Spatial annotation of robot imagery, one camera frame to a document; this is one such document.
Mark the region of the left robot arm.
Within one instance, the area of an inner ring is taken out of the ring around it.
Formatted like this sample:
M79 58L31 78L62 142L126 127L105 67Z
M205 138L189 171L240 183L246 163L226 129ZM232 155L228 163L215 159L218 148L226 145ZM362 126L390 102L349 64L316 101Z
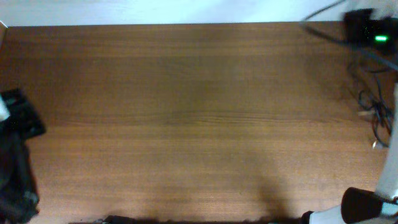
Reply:
M26 141L46 133L22 90L1 92L1 223L28 223L40 198Z

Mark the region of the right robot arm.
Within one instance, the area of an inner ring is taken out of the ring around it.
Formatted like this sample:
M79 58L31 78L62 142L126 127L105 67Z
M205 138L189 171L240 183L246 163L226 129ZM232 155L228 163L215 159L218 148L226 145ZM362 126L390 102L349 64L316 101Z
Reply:
M397 16L389 8L383 16L376 17L379 9L365 7L353 9L343 16L343 39L336 39L308 25L308 21L329 10L321 8L300 22L309 34L350 48L363 57L383 65L371 70L360 62L349 68L373 75L377 83L377 94L367 89L358 92L357 101L364 112L371 114L371 125L376 138L375 145L387 148L387 159L375 191L348 188L338 206L322 212L308 211L299 223L397 223L397 108L387 106L378 76L397 71Z

